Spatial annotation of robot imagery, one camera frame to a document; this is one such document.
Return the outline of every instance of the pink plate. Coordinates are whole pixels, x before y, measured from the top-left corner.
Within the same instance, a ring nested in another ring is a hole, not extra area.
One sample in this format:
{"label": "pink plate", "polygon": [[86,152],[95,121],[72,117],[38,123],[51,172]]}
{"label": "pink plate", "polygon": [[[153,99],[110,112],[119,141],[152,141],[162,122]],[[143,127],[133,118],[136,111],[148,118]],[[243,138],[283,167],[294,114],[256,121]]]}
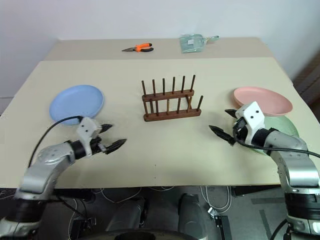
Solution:
{"label": "pink plate", "polygon": [[257,101],[266,116],[282,116],[291,112],[292,103],[281,94],[255,86],[239,87],[233,92],[234,99],[240,106]]}

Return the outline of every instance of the black cable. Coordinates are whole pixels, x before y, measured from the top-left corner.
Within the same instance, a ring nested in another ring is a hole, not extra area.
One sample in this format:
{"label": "black cable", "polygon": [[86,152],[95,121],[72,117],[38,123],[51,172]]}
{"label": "black cable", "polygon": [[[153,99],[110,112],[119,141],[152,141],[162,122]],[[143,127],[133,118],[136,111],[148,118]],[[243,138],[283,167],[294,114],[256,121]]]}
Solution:
{"label": "black cable", "polygon": [[287,227],[285,234],[283,235],[283,240],[289,240],[291,239],[291,227]]}
{"label": "black cable", "polygon": [[280,222],[280,224],[276,227],[276,229],[274,230],[274,232],[272,233],[271,237],[269,240],[275,240],[276,235],[278,234],[278,232],[280,231],[280,229],[287,223],[287,219],[283,220],[282,222]]}
{"label": "black cable", "polygon": [[83,217],[84,219],[86,219],[88,221],[88,218],[82,214],[81,212],[79,212],[77,209],[75,209],[73,206],[69,205],[65,200],[63,200],[61,197],[57,196],[57,198],[62,201],[62,203],[69,209],[71,209],[72,211],[74,211],[75,213],[77,213],[78,215],[80,215],[81,217]]}
{"label": "black cable", "polygon": [[84,209],[84,212],[85,212],[85,216],[86,216],[86,219],[88,220],[89,217],[88,217],[88,212],[87,212],[87,208],[86,208],[86,205],[84,203],[84,201],[82,199],[79,199],[79,201],[82,203],[83,205],[83,209]]}
{"label": "black cable", "polygon": [[29,164],[28,164],[28,168],[30,168],[31,164],[32,164],[32,160],[34,159],[34,156],[35,156],[35,153],[39,147],[39,145],[41,144],[42,140],[45,138],[45,136],[48,134],[48,132],[50,132],[51,129],[53,129],[55,126],[57,126],[58,124],[64,122],[64,121],[67,121],[67,120],[70,120],[70,119],[79,119],[79,122],[81,122],[81,120],[83,119],[83,116],[70,116],[70,117],[66,117],[66,118],[63,118],[57,122],[55,122],[54,124],[52,124],[46,131],[45,133],[42,135],[42,137],[40,138],[40,140],[38,141],[38,143],[36,144],[33,152],[32,152],[32,155],[30,157],[30,160],[29,160]]}
{"label": "black cable", "polygon": [[238,136],[237,136],[238,129],[236,126],[237,126],[237,124],[233,127],[233,138],[238,144],[240,144],[244,147],[247,147],[250,149],[260,149],[260,150],[265,150],[265,151],[282,151],[282,152],[295,152],[295,153],[309,154],[309,155],[313,155],[317,158],[320,158],[320,154],[317,154],[312,151],[307,151],[307,150],[300,150],[300,149],[294,149],[294,148],[253,146],[253,145],[246,144],[238,138]]}

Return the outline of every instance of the orange pliers handle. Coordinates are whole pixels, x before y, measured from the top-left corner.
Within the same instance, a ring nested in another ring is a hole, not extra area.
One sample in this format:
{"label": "orange pliers handle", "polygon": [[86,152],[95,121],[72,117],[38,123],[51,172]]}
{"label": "orange pliers handle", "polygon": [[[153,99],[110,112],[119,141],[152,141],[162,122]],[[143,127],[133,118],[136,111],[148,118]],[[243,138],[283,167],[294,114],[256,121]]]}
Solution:
{"label": "orange pliers handle", "polygon": [[135,45],[135,51],[136,52],[151,52],[154,50],[152,46],[152,43],[143,43],[140,45]]}

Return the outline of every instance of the blue plate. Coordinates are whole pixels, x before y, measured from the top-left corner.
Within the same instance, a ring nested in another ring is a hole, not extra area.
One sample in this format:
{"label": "blue plate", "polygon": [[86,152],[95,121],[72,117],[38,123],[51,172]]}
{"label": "blue plate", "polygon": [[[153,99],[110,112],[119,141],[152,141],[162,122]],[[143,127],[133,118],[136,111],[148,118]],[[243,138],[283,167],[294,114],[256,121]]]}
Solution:
{"label": "blue plate", "polygon": [[[77,85],[60,92],[50,105],[50,115],[54,121],[72,116],[94,118],[104,104],[102,92],[91,85]],[[62,122],[65,125],[78,124],[77,119]]]}

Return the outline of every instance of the pliers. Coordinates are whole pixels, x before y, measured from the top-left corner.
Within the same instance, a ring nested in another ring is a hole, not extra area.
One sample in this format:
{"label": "pliers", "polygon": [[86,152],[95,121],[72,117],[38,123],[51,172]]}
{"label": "pliers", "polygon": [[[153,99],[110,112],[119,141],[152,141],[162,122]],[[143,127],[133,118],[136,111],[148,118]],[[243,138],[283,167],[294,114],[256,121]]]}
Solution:
{"label": "pliers", "polygon": [[135,47],[130,47],[130,48],[127,48],[127,49],[123,49],[122,52],[133,52],[133,51],[136,51],[136,52],[151,52],[154,50],[153,47],[151,47],[152,44],[151,43],[143,43],[143,44],[140,44],[140,45],[135,45]]}

